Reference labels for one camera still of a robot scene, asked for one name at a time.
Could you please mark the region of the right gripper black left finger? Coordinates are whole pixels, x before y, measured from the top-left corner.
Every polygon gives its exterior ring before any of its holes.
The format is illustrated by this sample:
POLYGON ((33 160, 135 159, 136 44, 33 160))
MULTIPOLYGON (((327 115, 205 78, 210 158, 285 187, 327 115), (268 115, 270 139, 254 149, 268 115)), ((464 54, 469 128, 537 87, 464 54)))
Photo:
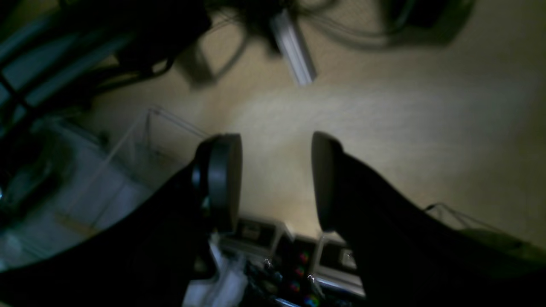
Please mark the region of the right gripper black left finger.
POLYGON ((11 307, 180 307, 211 233, 236 229, 243 146, 238 133, 202 141, 189 165, 92 238, 1 273, 11 307))

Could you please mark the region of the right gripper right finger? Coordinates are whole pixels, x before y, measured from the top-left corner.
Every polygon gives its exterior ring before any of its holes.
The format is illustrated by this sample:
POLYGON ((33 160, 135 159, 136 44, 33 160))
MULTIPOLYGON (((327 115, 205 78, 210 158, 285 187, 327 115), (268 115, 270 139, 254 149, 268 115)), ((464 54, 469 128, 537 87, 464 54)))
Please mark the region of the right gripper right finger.
POLYGON ((371 307, 543 307, 545 266, 449 228, 333 136, 312 136, 318 219, 353 252, 371 307))

